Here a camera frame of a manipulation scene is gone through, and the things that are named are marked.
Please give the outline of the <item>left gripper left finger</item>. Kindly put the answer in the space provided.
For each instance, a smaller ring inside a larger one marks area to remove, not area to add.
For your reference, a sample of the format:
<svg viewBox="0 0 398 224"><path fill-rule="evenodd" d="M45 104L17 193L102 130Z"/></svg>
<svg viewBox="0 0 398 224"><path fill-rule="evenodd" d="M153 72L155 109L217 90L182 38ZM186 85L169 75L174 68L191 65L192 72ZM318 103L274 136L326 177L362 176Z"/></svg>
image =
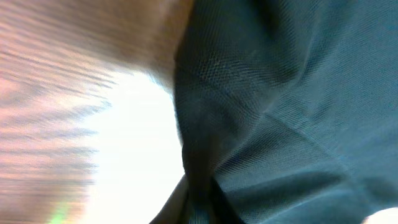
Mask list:
<svg viewBox="0 0 398 224"><path fill-rule="evenodd" d="M182 224L185 223L185 209L188 200L188 181L186 175L178 182L176 188L166 201L157 216L150 224Z"/></svg>

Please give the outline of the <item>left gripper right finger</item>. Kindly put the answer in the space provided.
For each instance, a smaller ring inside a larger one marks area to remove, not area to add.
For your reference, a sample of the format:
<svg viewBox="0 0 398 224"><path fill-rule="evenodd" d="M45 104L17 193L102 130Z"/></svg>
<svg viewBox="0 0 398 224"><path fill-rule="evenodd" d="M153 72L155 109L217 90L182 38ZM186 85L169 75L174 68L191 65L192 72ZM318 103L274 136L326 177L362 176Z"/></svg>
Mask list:
<svg viewBox="0 0 398 224"><path fill-rule="evenodd" d="M228 202L226 195L214 178L211 178L210 202L216 223L218 224L245 224Z"/></svg>

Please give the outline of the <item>black polo shirt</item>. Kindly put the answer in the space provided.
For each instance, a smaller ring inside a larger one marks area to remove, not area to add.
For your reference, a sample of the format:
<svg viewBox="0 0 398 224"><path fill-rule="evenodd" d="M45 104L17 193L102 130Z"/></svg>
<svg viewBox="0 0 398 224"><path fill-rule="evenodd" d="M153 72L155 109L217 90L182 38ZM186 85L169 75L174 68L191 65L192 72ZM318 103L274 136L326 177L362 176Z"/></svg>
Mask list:
<svg viewBox="0 0 398 224"><path fill-rule="evenodd" d="M199 0L176 56L185 223L361 223L397 206L397 1Z"/></svg>

